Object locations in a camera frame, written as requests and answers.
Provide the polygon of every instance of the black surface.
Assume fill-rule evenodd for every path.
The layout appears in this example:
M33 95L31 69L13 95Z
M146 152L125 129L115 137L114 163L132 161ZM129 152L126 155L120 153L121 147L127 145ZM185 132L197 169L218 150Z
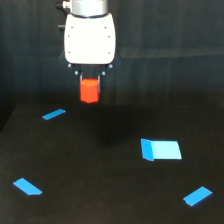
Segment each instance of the black surface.
M18 105L0 135L0 223L222 223L223 112ZM177 140L183 160L143 160L141 138ZM13 186L21 177L42 195ZM201 186L213 196L185 204Z

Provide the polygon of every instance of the blue paper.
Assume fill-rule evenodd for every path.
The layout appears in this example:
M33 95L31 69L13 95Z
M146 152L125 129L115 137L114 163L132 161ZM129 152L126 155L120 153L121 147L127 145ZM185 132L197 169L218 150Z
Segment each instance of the blue paper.
M51 112L49 114L44 115L42 118L44 118L45 120L49 120L53 117L56 117L58 115L61 115L61 114L65 113L65 112L66 112L65 110L59 109L59 110L56 110L54 112Z
M193 193L189 194L187 197L185 197L184 200L188 205L193 206L197 204L199 201L208 197L210 194L212 194L211 191L209 191L205 187L201 187L198 190L194 191Z
M141 139L141 145L142 145L143 158L149 161L154 161L151 141L146 139Z
M176 141L150 141L141 139L142 156L144 159L182 159L179 145Z
M154 159L182 159L176 141L152 141Z
M21 178L13 183L16 187L18 187L20 190L25 192L27 195L40 195L42 191L40 191L38 188L34 187L32 184L30 184L25 179Z

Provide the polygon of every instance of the orange block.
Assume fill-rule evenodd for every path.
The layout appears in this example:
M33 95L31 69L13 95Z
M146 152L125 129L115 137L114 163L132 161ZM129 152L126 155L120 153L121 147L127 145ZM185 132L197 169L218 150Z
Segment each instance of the orange block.
M81 101L94 103L99 101L98 79L83 79L81 82Z

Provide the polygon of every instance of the dark background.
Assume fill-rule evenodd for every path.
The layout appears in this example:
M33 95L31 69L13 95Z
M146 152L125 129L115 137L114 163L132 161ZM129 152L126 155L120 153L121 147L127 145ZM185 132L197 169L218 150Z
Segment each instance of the dark background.
M55 2L0 0L0 111L18 102L79 102L74 75L58 62L57 25L66 18ZM109 0L123 62L107 76L100 103L223 106L222 4Z

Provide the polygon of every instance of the blue square paper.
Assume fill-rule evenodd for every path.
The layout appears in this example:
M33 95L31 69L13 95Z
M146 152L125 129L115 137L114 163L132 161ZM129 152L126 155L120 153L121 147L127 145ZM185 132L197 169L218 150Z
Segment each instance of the blue square paper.
M199 201L208 197L210 194L212 194L211 191L209 191L205 187L201 187L198 190L194 191L193 193L189 194L187 197L185 197L184 200L188 205L193 206L197 204Z
M176 141L152 141L154 159L182 159Z
M32 184L30 184L25 179L21 178L13 183L16 187L18 187L20 190L25 192L27 195L39 195L42 193L38 188L34 187Z
M182 159L178 142L150 141L141 139L142 156L144 159Z

